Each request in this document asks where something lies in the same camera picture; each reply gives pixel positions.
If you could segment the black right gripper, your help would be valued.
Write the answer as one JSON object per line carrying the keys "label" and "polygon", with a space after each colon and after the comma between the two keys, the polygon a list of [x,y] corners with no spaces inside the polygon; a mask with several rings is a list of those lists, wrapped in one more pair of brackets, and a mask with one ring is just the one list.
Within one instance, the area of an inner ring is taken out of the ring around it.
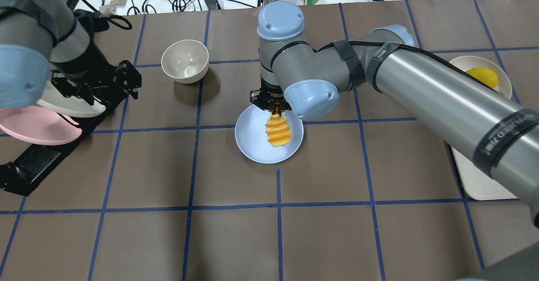
{"label": "black right gripper", "polygon": [[250,102],[260,110],[276,112],[279,117],[286,110],[291,110],[291,106],[286,101],[283,91],[267,86],[261,86],[258,90],[250,91]]}

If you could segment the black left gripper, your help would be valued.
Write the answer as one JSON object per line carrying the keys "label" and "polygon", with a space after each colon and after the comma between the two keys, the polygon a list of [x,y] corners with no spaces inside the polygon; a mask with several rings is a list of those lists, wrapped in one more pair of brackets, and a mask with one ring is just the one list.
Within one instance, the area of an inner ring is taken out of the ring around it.
{"label": "black left gripper", "polygon": [[142,75],[129,60],[117,65],[90,64],[82,70],[69,63],[51,62],[54,67],[51,83],[64,97],[75,96],[94,106],[100,100],[122,100],[129,95],[139,99]]}

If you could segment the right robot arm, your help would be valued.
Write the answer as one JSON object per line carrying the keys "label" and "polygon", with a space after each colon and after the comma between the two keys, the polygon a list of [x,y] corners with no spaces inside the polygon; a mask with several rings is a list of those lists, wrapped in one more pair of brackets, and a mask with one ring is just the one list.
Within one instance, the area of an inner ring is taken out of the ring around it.
{"label": "right robot arm", "polygon": [[316,51],[304,37],[302,10],[279,0],[261,8],[257,33],[261,87],[250,98],[258,108],[314,121],[338,105],[339,93],[368,83],[527,204],[538,225],[536,110],[416,48],[399,24]]}

